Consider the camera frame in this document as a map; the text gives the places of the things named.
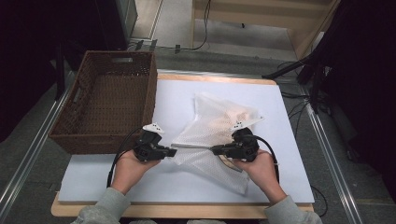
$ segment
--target person's right hand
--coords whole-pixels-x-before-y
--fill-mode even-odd
[[[247,172],[271,203],[278,203],[286,198],[286,193],[276,180],[272,155],[267,151],[259,149],[256,159],[252,162],[234,159],[233,164]]]

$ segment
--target translucent plastic bag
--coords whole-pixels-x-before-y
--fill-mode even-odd
[[[202,147],[231,143],[233,132],[230,128],[237,121],[256,117],[257,110],[254,108],[220,99],[207,92],[196,93],[195,118],[172,143]],[[239,193],[245,193],[248,186],[246,172],[229,168],[209,149],[179,148],[171,161],[196,168]]]

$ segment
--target black cable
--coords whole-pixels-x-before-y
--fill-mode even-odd
[[[327,199],[326,199],[326,197],[324,196],[324,194],[323,194],[322,192],[320,192],[319,189],[315,188],[315,187],[312,186],[312,185],[309,185],[309,186],[311,186],[312,189],[316,190],[316,191],[320,194],[320,196],[323,197],[323,201],[324,201],[324,204],[325,204],[326,207],[325,207],[324,212],[323,212],[322,214],[320,214],[319,216],[320,216],[320,217],[324,217],[324,215],[326,215],[327,211],[329,210],[329,205],[327,204]]]
[[[296,114],[300,113],[301,110],[300,110],[300,111],[297,111],[297,112],[295,112],[294,114],[291,115],[291,113],[294,111],[294,109],[297,108],[299,105],[301,105],[301,104],[303,104],[303,103],[308,104],[309,101],[301,101],[299,104],[295,105],[295,106],[291,109],[291,111],[289,112],[289,114],[288,114],[289,119],[291,119],[292,117],[294,117]]]
[[[295,98],[309,98],[309,95],[299,95],[299,94],[293,94],[293,93],[289,93],[289,92],[285,92],[285,91],[281,91],[280,92],[282,94],[283,97],[286,98],[291,98],[291,99],[295,99]]]
[[[127,135],[127,136],[124,138],[124,140],[122,141],[122,143],[121,143],[121,145],[120,145],[120,147],[119,147],[119,150],[117,151],[116,156],[114,157],[114,161],[113,161],[113,164],[111,165],[110,172],[108,172],[108,176],[107,176],[107,185],[106,185],[107,188],[110,187],[110,185],[111,185],[111,179],[113,178],[114,167],[116,166],[117,161],[120,159],[120,157],[121,157],[125,152],[129,151],[129,149],[123,151],[123,149],[125,148],[125,145],[126,145],[127,142],[129,141],[129,138],[131,138],[132,134],[136,133],[136,132],[139,131],[140,129],[142,129],[142,127],[134,129],[133,131],[131,131],[130,133],[128,133],[128,135]]]
[[[205,44],[205,42],[207,40],[207,20],[209,18],[210,2],[211,2],[211,0],[207,1],[206,8],[205,8],[205,13],[204,13],[204,25],[205,25],[205,39],[204,39],[204,42],[202,42],[202,44],[199,47],[197,47],[197,48],[193,48],[193,49],[181,48],[180,50],[198,50]],[[179,49],[179,48],[163,47],[163,46],[156,46],[155,48],[159,48],[159,49]]]
[[[296,124],[296,128],[295,128],[295,131],[294,131],[294,139],[297,138],[297,131],[298,131],[299,123],[300,123],[300,118],[301,118],[301,115],[303,114],[304,108],[305,108],[308,104],[309,104],[309,102],[307,102],[307,103],[303,106],[303,108],[301,108],[301,110],[300,110],[300,115],[299,115],[298,118],[297,118],[297,124]]]
[[[296,62],[284,62],[284,63],[280,63],[280,64],[277,66],[276,71],[279,71],[279,67],[281,67],[282,65],[287,64],[287,63],[296,63]],[[296,69],[297,69],[297,68],[293,69],[293,71],[294,71],[294,73],[298,76],[298,72],[296,71]]]
[[[254,139],[256,139],[256,140],[259,140],[259,141],[263,142],[263,143],[268,147],[268,149],[270,149],[270,152],[271,152],[271,155],[272,155],[272,158],[273,158],[273,161],[274,161],[276,180],[277,180],[277,182],[279,183],[279,169],[278,169],[278,167],[277,167],[277,166],[278,166],[278,163],[277,163],[277,159],[276,159],[275,152],[272,150],[270,144],[268,144],[267,141],[265,141],[264,139],[262,139],[261,137],[259,137],[259,136],[257,136],[257,135],[245,134],[244,137],[251,137],[251,138],[254,138]]]

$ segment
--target white tabletop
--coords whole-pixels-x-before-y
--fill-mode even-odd
[[[193,119],[194,94],[202,91],[258,109],[265,120],[255,124],[252,131],[273,148],[280,164],[282,188],[297,203],[313,203],[278,86],[159,79],[153,122],[165,130],[160,144],[170,146]],[[114,155],[73,155],[64,175],[59,202],[98,201],[106,189],[113,159]],[[249,181],[245,194],[238,193],[216,179],[169,160],[150,169],[127,197],[135,203],[268,203],[252,181]]]

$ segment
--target brown woven basket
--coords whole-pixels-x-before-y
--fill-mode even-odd
[[[152,52],[87,51],[49,138],[70,154],[117,152],[151,123],[157,76]]]

